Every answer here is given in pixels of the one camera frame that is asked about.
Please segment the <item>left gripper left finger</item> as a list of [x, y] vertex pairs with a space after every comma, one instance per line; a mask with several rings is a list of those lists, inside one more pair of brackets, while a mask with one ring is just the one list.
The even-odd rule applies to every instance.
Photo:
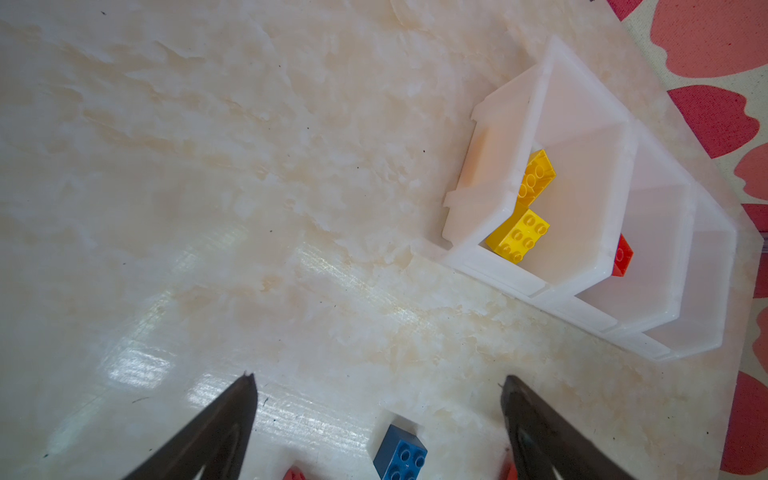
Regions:
[[254, 376], [239, 377], [127, 477], [237, 479], [257, 407]]

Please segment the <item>white three-compartment plastic bin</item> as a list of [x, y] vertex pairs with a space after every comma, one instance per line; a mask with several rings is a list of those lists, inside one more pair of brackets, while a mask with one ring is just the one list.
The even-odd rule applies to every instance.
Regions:
[[[729, 216], [559, 38], [472, 112], [442, 262], [658, 362], [720, 347], [737, 231]], [[556, 178], [530, 209], [548, 232], [513, 264], [484, 240], [515, 211], [530, 155]], [[634, 251], [612, 275], [619, 236]]]

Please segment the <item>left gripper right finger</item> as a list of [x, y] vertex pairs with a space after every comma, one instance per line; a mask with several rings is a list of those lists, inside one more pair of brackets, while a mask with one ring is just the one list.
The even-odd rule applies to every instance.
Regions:
[[519, 377], [506, 377], [500, 404], [519, 479], [633, 479]]

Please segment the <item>yellow square lego brick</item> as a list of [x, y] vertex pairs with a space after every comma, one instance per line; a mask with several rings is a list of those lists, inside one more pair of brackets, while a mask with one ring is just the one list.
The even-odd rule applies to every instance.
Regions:
[[485, 246], [513, 263], [520, 263], [526, 254], [548, 232], [550, 225], [530, 208], [522, 206], [485, 240]]

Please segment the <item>small yellow lego brick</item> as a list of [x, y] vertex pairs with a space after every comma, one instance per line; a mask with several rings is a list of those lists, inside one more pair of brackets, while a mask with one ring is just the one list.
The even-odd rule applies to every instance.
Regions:
[[527, 209], [556, 178], [556, 171], [545, 150], [530, 155], [517, 196], [516, 209]]

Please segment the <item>red curved lego brick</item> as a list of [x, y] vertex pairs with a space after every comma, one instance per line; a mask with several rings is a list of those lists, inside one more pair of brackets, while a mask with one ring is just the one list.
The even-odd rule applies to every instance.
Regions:
[[292, 466], [285, 472], [283, 480], [306, 480], [306, 476], [300, 468]]

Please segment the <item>small blue lego brick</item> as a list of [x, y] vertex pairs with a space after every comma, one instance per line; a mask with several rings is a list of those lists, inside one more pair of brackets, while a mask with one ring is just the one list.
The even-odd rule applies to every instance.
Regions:
[[373, 465], [381, 480], [416, 480], [427, 455], [428, 450], [416, 435], [391, 424]]

